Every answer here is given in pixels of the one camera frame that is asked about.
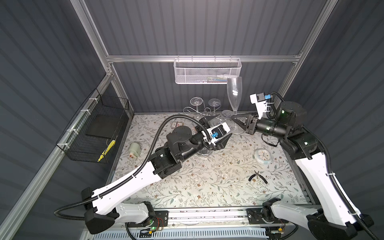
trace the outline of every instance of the white container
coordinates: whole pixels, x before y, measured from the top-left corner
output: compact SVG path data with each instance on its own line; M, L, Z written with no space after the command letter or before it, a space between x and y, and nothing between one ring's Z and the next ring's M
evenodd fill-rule
M239 58L190 57L175 58L177 84L227 84L227 77L238 77L241 70Z
M136 142L131 143L128 149L129 157L131 158L137 158L140 156L141 148L140 145Z

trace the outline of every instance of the metal wire rack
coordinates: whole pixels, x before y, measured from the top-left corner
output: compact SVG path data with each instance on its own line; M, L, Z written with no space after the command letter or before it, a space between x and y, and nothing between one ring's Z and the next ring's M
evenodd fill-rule
M128 110L128 99L99 95L93 99L87 110L81 110L82 116L78 123L62 133L64 135L66 131L70 131L69 137L57 142L56 145L71 160L108 163L114 145L120 144L117 142L118 134L128 123ZM93 136L88 133L93 122L99 117L111 119L115 123L116 127L108 133L110 137Z
M226 84L227 77L239 76L239 58L175 58L177 84Z

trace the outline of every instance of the floral tablecloth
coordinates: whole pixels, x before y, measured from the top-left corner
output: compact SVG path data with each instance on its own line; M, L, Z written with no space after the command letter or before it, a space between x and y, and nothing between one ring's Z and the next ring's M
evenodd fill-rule
M120 156L114 178L117 180L139 166L145 159L160 124L168 114L135 115ZM192 128L186 119L175 119ZM170 122L164 127L156 148L167 141L166 135L173 129ZM273 138L264 138L276 143ZM141 146L141 155L137 159L129 158L129 145L137 142ZM257 148L268 149L273 161L263 165L255 159ZM126 203L150 201L155 208L174 207L217 207L261 205L273 197L292 204L306 204L303 193L297 183L285 154L280 147L265 144L260 134L246 133L229 139L225 149L215 151L208 157L194 155L182 164L182 169L167 178L153 183L128 198ZM254 173L266 178L265 184L260 178L248 178Z

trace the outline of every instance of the black cable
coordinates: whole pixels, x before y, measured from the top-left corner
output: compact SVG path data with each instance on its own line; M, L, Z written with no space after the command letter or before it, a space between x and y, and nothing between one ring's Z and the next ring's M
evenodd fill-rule
M136 240L136 238L135 238L135 237L132 235L132 233L129 231L128 223L127 223L127 222L125 223L125 229L127 230L128 236L129 236L132 240Z
M56 216L56 217L59 217L59 218L64 218L64 219L68 219L68 220L84 220L84 217L80 217L80 216L71 216L71 215L66 215L66 214L61 214L60 212L61 211L64 211L64 210L67 210L67 209L71 209L71 208L74 208L74 207L78 207L78 206L81 206L81 205L85 205L85 204L88 204L90 202L93 202L95 201L96 199L98 198L102 198L103 196L107 195L108 193L111 193L112 191L118 189L119 187L123 186L124 184L126 184L127 182L129 182L131 179L133 179L133 177L135 177L137 174L139 174L139 172L141 172L141 170L144 168L144 166L147 164L147 162L149 162L149 157L151 156L152 154L152 151L153 149L155 148L155 145L156 145L156 142L157 142L157 139L159 138L160 136L160 133L162 131L162 129L164 128L164 126L172 119L175 119L175 118L185 118L185 119L188 119L190 121L192 121L193 123L195 123L196 125L198 125L201 129L203 129L203 131L205 132L208 140L210 139L210 135L207 131L207 129L201 124L199 123L199 121L197 121L196 119L190 117L190 116L187 116L187 115L182 115L182 114L176 114L176 115L172 115L170 117L168 117L166 120L164 120L164 122L160 125L153 141L152 141L152 144L151 144L151 147L149 148L149 152L147 154L147 156L145 157L143 163L140 165L140 167L131 175L129 176L127 179L125 179L124 181L120 182L119 184L113 186L112 188L108 189L107 191L105 192L102 192L101 194L99 194L98 196L94 196L90 199L86 199L84 201L81 201L81 202L77 202L77 203L74 203L74 204L69 204L69 205L66 205L66 206L63 206L63 207L60 207L58 209L56 209L53 214Z
M270 93L270 95L273 95L273 94L276 95L280 99L280 101L285 102L284 98L279 93L277 93L277 92L271 92Z
M292 236L299 229L299 225L297 225L296 223L293 223L293 224L295 225L294 230L292 232L288 233L287 235L283 236L279 240L284 240L284 239L289 238L290 236Z
M344 196L343 192L341 191L339 185L337 184L336 179L335 179L334 174L333 174L332 169L331 169L331 156L330 156L328 149L325 146L325 144L314 133L312 133L306 126L303 125L303 129L305 131L307 131L309 134L313 135L313 137L316 138L316 140L323 147L328 177L331 180L331 183L332 183L333 187L335 188L337 194L339 195L339 197L341 198L341 200L343 201L343 203L347 207L348 211L353 215L353 217L358 222L358 224L361 226L361 228L363 228L366 231L366 233L372 239L379 240L378 237L367 227L367 225L363 222L363 220L361 220L360 216L355 214L356 213L355 210L353 209L353 207L351 206L351 204L349 203L349 201L347 200L347 198Z
M271 98L267 99L266 102L267 102L266 116L269 119L274 119L275 116L276 116L276 109L274 109L275 106L273 105L273 98L272 98L272 96L271 96ZM274 115L273 116L271 115L271 108L274 111Z

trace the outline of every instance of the gray wall panel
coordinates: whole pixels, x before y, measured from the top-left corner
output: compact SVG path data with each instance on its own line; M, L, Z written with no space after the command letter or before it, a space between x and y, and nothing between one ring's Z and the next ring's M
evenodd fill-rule
M383 1L340 0L285 96L308 110L307 126L327 145L338 180L373 217L379 238L384 237L383 11Z
M105 71L69 0L1 1L0 62L2 222ZM110 166L63 162L14 239L78 237L83 223L52 212L105 183Z
M86 0L110 55L292 55L324 0Z
M135 112L182 111L191 106L189 100L202 97L222 101L221 110L231 109L227 86L222 84L176 84L172 63L114 63ZM290 70L291 63L243 63L241 110L255 110L249 95L278 91Z

